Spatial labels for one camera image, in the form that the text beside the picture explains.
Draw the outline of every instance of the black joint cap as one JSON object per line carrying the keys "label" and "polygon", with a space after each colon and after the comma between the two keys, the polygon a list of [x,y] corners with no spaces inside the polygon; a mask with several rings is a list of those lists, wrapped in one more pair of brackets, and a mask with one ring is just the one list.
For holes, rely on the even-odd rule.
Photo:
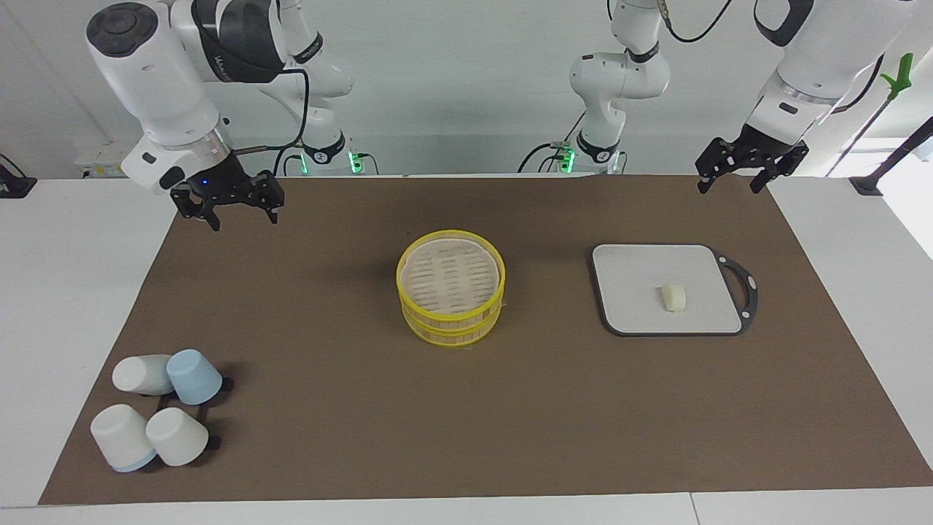
{"label": "black joint cap", "polygon": [[88,22],[88,41],[103,55],[132,55],[156,32],[159,16],[150,7],[124,2],[105,7]]}

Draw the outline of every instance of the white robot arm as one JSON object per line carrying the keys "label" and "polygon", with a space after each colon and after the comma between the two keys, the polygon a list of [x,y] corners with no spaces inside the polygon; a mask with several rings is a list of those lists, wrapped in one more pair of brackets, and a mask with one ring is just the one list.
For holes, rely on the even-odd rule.
{"label": "white robot arm", "polygon": [[204,92],[207,81],[257,84],[303,124],[295,145],[322,170],[351,171],[352,157],[341,155],[348,141],[325,98],[350,92],[353,79],[299,2],[178,0],[169,7],[142,0],[94,15],[91,56],[144,132],[124,173],[155,193],[171,191],[183,217],[215,230],[213,208],[224,204],[261,207],[276,222],[285,193],[273,173],[244,172]]}
{"label": "white robot arm", "polygon": [[910,19],[916,0],[774,0],[789,3],[779,27],[759,30],[784,48],[784,60],[734,142],[715,138],[696,161],[700,191],[739,168],[762,168],[760,192],[790,175],[809,151],[804,136],[828,117],[856,77],[884,53]]}
{"label": "white robot arm", "polygon": [[570,86],[586,105],[577,135],[580,169],[612,170],[625,126],[620,99],[655,98],[667,89],[671,68],[659,52],[660,29],[656,0],[617,0],[612,34],[625,51],[584,55],[574,62]]}

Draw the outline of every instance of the light blue cup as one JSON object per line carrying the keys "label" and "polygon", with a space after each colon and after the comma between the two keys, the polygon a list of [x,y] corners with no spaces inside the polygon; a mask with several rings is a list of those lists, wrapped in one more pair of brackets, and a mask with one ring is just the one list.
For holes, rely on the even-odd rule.
{"label": "light blue cup", "polygon": [[220,391],[224,378],[198,350],[182,350],[165,365],[178,399],[184,404],[206,403]]}

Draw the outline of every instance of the white wall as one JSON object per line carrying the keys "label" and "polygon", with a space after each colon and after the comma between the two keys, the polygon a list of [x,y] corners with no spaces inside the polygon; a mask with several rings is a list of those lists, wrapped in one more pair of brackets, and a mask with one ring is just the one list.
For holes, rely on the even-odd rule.
{"label": "white wall", "polygon": [[[356,71],[354,92],[334,102],[344,129],[360,148],[377,153],[386,172],[514,170],[534,145],[563,138],[582,110],[567,81],[575,57],[619,49],[605,4],[595,0],[305,2],[327,45]],[[138,123],[85,48],[87,20],[109,3],[0,0],[0,148],[41,177],[76,175],[75,145],[139,136]],[[738,134],[781,58],[758,34],[753,4],[735,2],[697,44],[662,35],[671,86],[662,98],[626,103],[629,172],[690,173],[711,138]],[[720,6],[720,0],[672,3],[675,26],[694,35]],[[933,3],[925,2],[892,54],[926,54],[932,21]],[[232,119],[237,147],[254,143],[252,137],[275,143],[294,133],[284,111],[251,87],[216,84],[208,92]],[[918,83],[914,92],[933,93],[933,85]],[[801,173],[820,173],[882,98],[884,89],[876,87],[861,106],[815,130]],[[11,121],[29,124],[14,128]]]}

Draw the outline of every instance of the table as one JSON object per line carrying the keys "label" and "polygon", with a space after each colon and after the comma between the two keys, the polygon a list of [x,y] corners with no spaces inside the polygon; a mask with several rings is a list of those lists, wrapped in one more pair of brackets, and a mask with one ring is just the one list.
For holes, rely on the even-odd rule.
{"label": "table", "polygon": [[[845,180],[772,192],[928,463],[933,261],[881,199]],[[128,180],[42,181],[0,206],[0,519],[394,523],[918,523],[933,488],[366,502],[30,508],[174,214]]]}

